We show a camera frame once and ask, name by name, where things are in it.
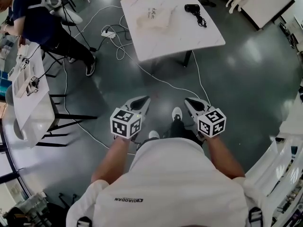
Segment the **white sneaker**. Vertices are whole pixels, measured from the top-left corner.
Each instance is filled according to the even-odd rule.
[[[95,65],[96,65],[96,57],[94,56],[94,63],[92,63],[89,67],[86,67],[86,75],[90,77],[95,72]]]
[[[174,121],[175,119],[182,120],[182,111],[179,107],[175,107],[174,110],[172,111],[172,120]]]
[[[160,135],[158,134],[157,131],[151,131],[149,134],[148,134],[148,138],[151,139],[151,138],[158,138],[160,139]]]
[[[74,63],[75,61],[76,61],[76,59],[75,58],[71,58],[71,57],[68,60],[69,63]]]

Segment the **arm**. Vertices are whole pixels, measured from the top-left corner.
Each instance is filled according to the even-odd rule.
[[[212,163],[220,172],[231,179],[239,176],[245,177],[245,173],[241,165],[232,156],[219,137],[207,137],[206,140]]]
[[[130,140],[121,137],[117,137],[114,140],[105,158],[91,177],[91,183],[97,180],[104,180],[108,184],[112,184],[120,176],[122,176],[126,163],[129,143]]]
[[[2,25],[1,31],[8,32],[10,35],[19,36],[22,35],[24,27],[25,16],[20,17],[14,21],[14,25]]]

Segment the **logo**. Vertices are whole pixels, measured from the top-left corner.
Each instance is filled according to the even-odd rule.
[[[115,198],[115,201],[120,201],[120,202],[143,202],[143,199]]]

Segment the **hand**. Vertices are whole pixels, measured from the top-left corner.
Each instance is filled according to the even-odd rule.
[[[1,24],[1,27],[0,27],[0,34],[5,34],[6,31],[4,30],[6,24]]]
[[[21,45],[25,45],[25,38],[23,36],[20,36],[18,39],[18,50],[20,48]]]

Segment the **shiny floor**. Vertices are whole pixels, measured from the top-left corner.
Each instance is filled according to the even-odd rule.
[[[222,139],[247,171],[269,147],[269,137],[277,135],[282,120],[287,117],[300,84],[302,69],[296,51],[289,46],[276,25],[270,23],[264,30],[256,31],[241,13],[235,11],[230,15],[225,8],[225,1],[214,1],[217,7],[206,10],[217,24],[226,45],[197,50],[195,53],[201,81],[212,104],[227,116],[227,127]],[[84,19],[80,28],[100,8],[120,6],[120,0],[91,0],[90,4],[82,0],[74,2]],[[83,33],[89,45],[98,47],[103,39],[101,28],[119,24],[122,15],[122,10],[118,8],[100,11]],[[72,28],[72,33],[77,33],[75,28]],[[124,34],[120,35],[122,43],[128,44]],[[85,43],[80,36],[77,39]],[[132,45],[127,46],[126,50],[136,59]],[[95,55],[98,62],[91,78],[85,76],[85,68],[80,61],[73,64],[66,61],[65,65],[68,73],[66,108],[71,114],[98,116],[97,120],[81,124],[96,139],[109,146],[113,141],[109,128],[111,113],[127,99],[140,95],[149,95],[151,105],[138,141],[143,141],[150,130],[157,130],[160,134],[166,131],[175,106],[183,110],[184,122],[192,123],[183,104],[184,98],[192,94],[156,81],[127,56],[118,61],[116,48],[109,40],[103,42]],[[206,99],[199,85],[194,59],[191,57],[187,68],[180,65],[184,56],[185,53],[180,53],[161,59],[155,76],[174,86],[192,90]],[[46,58],[45,68],[52,61]],[[150,62],[142,63],[142,66],[151,71]],[[56,64],[50,72],[57,74],[54,79],[48,78],[50,93],[64,93],[65,73],[62,66]],[[58,109],[65,113],[63,101],[57,99],[56,102],[61,102]],[[93,170],[107,152],[103,145],[77,125],[56,133],[59,132],[70,134],[52,142],[69,143],[68,147],[36,146],[28,149],[17,140],[11,140],[10,143],[17,167],[24,168],[20,174],[30,191],[44,190],[54,201],[58,201],[59,192],[70,197],[74,193],[83,194]],[[130,151],[135,152],[135,145],[132,145]],[[128,166],[132,159],[133,156],[128,157]]]

